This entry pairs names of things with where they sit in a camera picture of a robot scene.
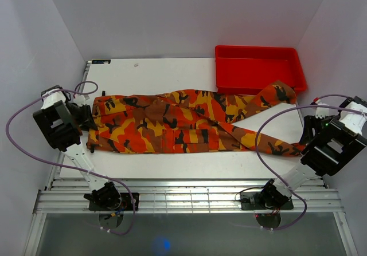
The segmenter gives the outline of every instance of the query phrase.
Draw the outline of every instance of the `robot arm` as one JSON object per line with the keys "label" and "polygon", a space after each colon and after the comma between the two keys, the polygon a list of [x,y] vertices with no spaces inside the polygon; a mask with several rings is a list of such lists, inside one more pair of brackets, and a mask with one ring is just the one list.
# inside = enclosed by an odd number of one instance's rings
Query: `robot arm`
{"label": "robot arm", "polygon": [[[367,102],[359,97],[348,98],[340,107],[367,112]],[[290,190],[314,177],[335,175],[367,145],[367,139],[362,137],[366,122],[362,114],[342,111],[338,116],[309,116],[305,122],[301,143],[308,145],[301,153],[300,163],[282,175],[289,185],[279,178],[271,179],[261,193],[247,192],[241,196],[242,209],[292,209]]]}
{"label": "robot arm", "polygon": [[[57,85],[41,93],[49,96],[44,98],[42,108],[34,112],[33,117],[52,148],[59,149],[76,167],[97,172],[80,141],[81,130],[97,130],[91,108],[85,104],[84,96],[78,96],[72,103],[65,92],[52,93],[59,89],[62,87]],[[84,198],[109,210],[121,207],[121,195],[113,182],[88,172],[81,174],[92,191],[92,194],[84,194]]]}

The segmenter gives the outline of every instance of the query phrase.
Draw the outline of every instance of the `gray wall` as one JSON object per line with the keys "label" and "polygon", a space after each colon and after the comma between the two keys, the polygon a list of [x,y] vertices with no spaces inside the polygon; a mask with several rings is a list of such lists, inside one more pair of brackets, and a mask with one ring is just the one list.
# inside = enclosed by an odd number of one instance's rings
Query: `gray wall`
{"label": "gray wall", "polygon": [[[298,46],[309,84],[300,101],[341,93],[367,99],[367,0],[324,0]],[[339,104],[343,99],[325,99]],[[367,149],[340,173],[326,178],[339,189],[353,239],[367,255]]]}
{"label": "gray wall", "polygon": [[86,60],[296,47],[322,0],[54,0]]}
{"label": "gray wall", "polygon": [[[85,66],[52,0],[0,0],[0,254],[21,255],[37,190],[45,187],[50,167],[17,151],[5,136],[8,118],[60,84],[72,88]],[[32,118],[19,115],[11,134],[37,156],[56,155]]]}

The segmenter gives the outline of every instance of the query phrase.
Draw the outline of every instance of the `orange camouflage clothing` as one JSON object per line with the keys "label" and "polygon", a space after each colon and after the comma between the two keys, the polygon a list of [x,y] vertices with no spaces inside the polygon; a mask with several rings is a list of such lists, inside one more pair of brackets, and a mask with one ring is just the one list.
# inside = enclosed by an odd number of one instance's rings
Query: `orange camouflage clothing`
{"label": "orange camouflage clothing", "polygon": [[[155,96],[95,98],[87,147],[119,153],[195,153],[255,150],[256,132],[232,123],[278,103],[294,104],[294,91],[277,81],[256,96],[179,90]],[[303,149],[261,134],[259,150],[298,156]]]}

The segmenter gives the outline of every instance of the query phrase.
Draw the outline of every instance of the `white tabletop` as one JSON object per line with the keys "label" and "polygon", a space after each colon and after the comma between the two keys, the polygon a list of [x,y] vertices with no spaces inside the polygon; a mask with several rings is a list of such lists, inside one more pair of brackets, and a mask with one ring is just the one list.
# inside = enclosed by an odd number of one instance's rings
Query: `white tabletop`
{"label": "white tabletop", "polygon": [[[110,64],[92,64],[87,80],[95,81],[99,90],[90,95],[89,104],[96,96],[106,94],[160,94],[181,89],[213,90],[215,61],[213,58],[155,58],[111,60]],[[86,84],[84,91],[93,89]],[[235,125],[257,131],[270,116],[292,107],[279,104]],[[265,127],[264,133],[294,143],[302,134],[297,111],[286,113]],[[81,137],[85,146],[88,134]],[[96,172],[121,179],[268,179],[273,178],[254,152],[210,152],[187,154],[118,154],[96,150],[88,156]],[[287,172],[299,161],[298,157],[264,155],[271,167],[279,173]],[[64,164],[73,163],[66,157]],[[75,170],[63,168],[61,178],[82,178]]]}

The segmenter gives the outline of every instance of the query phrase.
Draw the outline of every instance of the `red container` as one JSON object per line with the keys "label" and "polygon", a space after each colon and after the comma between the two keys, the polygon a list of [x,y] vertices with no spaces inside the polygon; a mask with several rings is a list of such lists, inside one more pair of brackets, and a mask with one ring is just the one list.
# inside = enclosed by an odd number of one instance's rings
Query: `red container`
{"label": "red container", "polygon": [[307,89],[294,48],[216,46],[218,93],[258,94],[276,80],[296,94]]}

